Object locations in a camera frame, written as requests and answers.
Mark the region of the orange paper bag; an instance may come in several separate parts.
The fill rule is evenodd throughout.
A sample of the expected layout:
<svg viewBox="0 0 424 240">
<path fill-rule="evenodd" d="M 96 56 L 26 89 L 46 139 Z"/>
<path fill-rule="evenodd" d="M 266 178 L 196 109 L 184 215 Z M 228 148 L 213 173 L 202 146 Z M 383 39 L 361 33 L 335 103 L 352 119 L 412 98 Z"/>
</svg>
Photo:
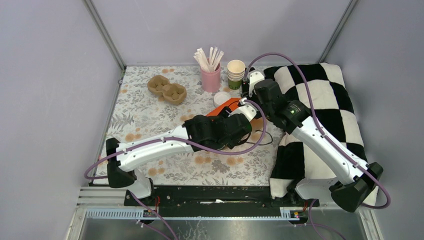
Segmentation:
<svg viewBox="0 0 424 240">
<path fill-rule="evenodd" d="M 218 105 L 214 110 L 212 110 L 211 112 L 209 112 L 207 114 L 208 117 L 212 117 L 212 116 L 222 116 L 222 117 L 228 117 L 233 111 L 235 111 L 237 108 L 239 108 L 240 106 L 244 107 L 244 106 L 250 106 L 252 109 L 254 109 L 254 111 L 256 112 L 256 116 L 250 121 L 250 124 L 252 126 L 252 132 L 248 133 L 247 135 L 243 136 L 237 143 L 234 144 L 234 146 L 241 146 L 243 144 L 256 144 L 256 142 L 252 142 L 249 141 L 250 137 L 252 134 L 259 132 L 260 134 L 263 133 L 263 119 L 262 116 L 259 112 L 259 110 L 257 110 L 256 107 L 254 107 L 252 104 L 250 103 L 246 103 L 245 105 L 240 104 L 240 98 L 237 97 L 231 97 L 228 100 L 226 100 L 224 103 L 222 103 L 221 105 Z M 255 127 L 254 126 L 254 122 L 256 120 L 261 121 L 260 127 Z"/>
</svg>

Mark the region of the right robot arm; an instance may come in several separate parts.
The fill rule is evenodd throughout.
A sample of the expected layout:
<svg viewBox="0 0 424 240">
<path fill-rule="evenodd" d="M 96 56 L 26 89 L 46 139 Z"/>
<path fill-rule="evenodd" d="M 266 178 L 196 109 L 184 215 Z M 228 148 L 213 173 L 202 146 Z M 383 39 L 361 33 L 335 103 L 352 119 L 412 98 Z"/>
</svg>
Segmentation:
<svg viewBox="0 0 424 240">
<path fill-rule="evenodd" d="M 368 163 L 342 145 L 319 122 L 313 107 L 301 101 L 288 100 L 277 82 L 271 79 L 243 79 L 242 103 L 254 105 L 260 116 L 267 119 L 297 143 L 307 146 L 333 173 L 332 177 L 271 177 L 277 190 L 287 191 L 287 201 L 293 206 L 305 200 L 334 202 L 343 210 L 353 213 L 359 206 L 373 209 L 387 208 L 391 202 L 388 190 L 380 182 L 383 167 Z"/>
</svg>

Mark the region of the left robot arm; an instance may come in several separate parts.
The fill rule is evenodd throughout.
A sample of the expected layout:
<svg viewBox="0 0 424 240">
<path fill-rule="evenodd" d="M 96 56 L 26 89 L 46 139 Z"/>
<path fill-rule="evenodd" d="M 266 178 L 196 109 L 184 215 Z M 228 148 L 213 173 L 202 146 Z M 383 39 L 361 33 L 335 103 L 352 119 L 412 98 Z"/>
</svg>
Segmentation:
<svg viewBox="0 0 424 240">
<path fill-rule="evenodd" d="M 152 204 L 152 183 L 138 167 L 153 160 L 200 150 L 221 153 L 235 147 L 252 132 L 253 111 L 237 111 L 228 117 L 196 115 L 175 129 L 137 142 L 121 143 L 116 138 L 106 141 L 108 185 L 127 189 L 144 206 Z"/>
</svg>

